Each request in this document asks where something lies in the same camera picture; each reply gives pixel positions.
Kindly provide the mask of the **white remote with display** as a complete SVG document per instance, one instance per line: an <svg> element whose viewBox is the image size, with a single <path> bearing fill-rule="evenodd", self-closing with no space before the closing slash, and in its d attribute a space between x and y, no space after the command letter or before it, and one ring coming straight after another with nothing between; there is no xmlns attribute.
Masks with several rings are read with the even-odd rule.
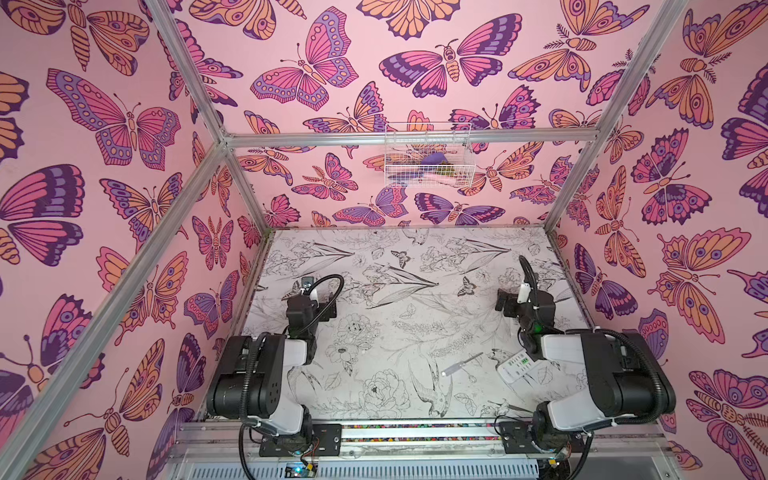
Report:
<svg viewBox="0 0 768 480"><path fill-rule="evenodd" d="M536 361L525 350L512 355L496 367L496 372L507 385L521 380L535 367Z"/></svg>

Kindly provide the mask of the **clear handled screwdriver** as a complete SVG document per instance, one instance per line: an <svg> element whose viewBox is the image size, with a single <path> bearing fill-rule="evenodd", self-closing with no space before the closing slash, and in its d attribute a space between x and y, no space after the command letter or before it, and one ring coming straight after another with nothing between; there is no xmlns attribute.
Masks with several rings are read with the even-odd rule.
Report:
<svg viewBox="0 0 768 480"><path fill-rule="evenodd" d="M474 362L475 360L480 359L482 357L482 355L483 355L483 353L480 352L480 353L477 353L476 355L473 355L473 356L471 356L471 357L469 357L469 358L467 358L465 360L461 360L461 361L458 361L458 362L456 362L454 364L451 364L451 365L449 365L448 367L446 367L445 369L443 369L440 372L440 376L441 377L450 377L450 376L456 374L457 372L464 372L467 375L467 377L470 379L471 382L475 382L476 378L475 378L475 376L471 372L469 372L467 370L467 366L469 364L471 364L472 362Z"/></svg>

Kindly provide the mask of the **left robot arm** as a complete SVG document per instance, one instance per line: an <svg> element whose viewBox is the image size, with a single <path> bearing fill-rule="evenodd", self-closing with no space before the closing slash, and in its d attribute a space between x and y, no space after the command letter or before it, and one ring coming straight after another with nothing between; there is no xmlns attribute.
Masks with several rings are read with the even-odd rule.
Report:
<svg viewBox="0 0 768 480"><path fill-rule="evenodd" d="M336 301L305 294L287 301L288 331L231 337L206 394L212 417L238 421L262 437L262 456L299 456L322 444L308 408L284 391L291 370L312 363L318 324L337 315Z"/></svg>

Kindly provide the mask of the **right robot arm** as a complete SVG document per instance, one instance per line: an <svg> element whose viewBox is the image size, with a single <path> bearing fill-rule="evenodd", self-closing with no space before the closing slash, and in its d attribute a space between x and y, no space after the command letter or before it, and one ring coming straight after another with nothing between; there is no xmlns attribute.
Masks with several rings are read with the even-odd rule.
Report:
<svg viewBox="0 0 768 480"><path fill-rule="evenodd" d="M640 334L557 329L554 297L527 283L516 293L498 290L494 309L518 322L522 345L497 367L505 384L552 363L579 366L586 376L576 392L532 411L525 437L537 450L559 451L578 433L654 423L675 410L676 393Z"/></svg>

